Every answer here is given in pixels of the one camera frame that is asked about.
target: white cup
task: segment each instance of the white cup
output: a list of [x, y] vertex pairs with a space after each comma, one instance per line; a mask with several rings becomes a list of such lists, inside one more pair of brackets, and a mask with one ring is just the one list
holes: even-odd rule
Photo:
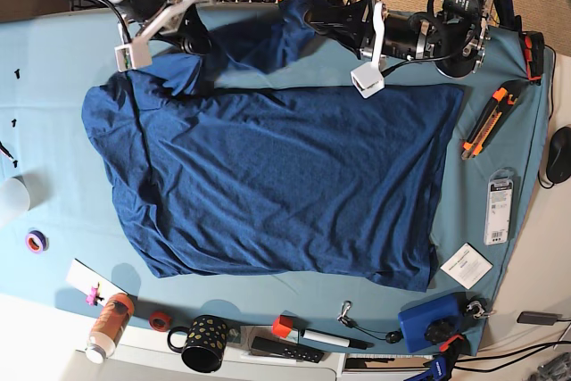
[[28, 210], [28, 189], [17, 178], [8, 178], [0, 185], [0, 228]]

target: plastic bottle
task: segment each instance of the plastic bottle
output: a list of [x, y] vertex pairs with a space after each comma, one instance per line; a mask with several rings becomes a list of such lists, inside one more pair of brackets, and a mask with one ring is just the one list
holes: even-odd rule
[[0, 185], [0, 228], [28, 210], [28, 189], [17, 178], [8, 178]]
[[109, 298], [89, 333], [87, 358], [101, 364], [111, 357], [134, 312], [135, 305], [126, 294], [114, 294]]

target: orange bottle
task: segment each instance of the orange bottle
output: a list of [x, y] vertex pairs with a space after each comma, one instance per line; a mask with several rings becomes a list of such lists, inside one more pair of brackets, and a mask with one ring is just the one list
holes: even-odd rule
[[114, 294], [109, 298], [89, 332], [87, 358], [101, 364], [112, 356], [134, 312], [135, 305], [126, 294]]

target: bottle cap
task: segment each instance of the bottle cap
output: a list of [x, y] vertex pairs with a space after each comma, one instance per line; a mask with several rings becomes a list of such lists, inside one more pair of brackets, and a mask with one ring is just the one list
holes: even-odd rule
[[105, 358], [107, 357], [107, 353], [99, 345], [89, 344], [86, 348], [86, 356], [92, 362], [101, 365], [105, 360]]

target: remote control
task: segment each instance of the remote control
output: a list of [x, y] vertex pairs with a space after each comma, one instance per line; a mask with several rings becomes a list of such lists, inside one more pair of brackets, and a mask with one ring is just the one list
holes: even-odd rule
[[270, 352], [278, 356], [287, 357], [288, 359], [304, 360], [312, 363], [319, 363], [325, 355], [320, 350], [314, 348], [298, 344], [283, 344], [260, 338], [259, 336], [253, 338], [252, 349], [260, 352]]

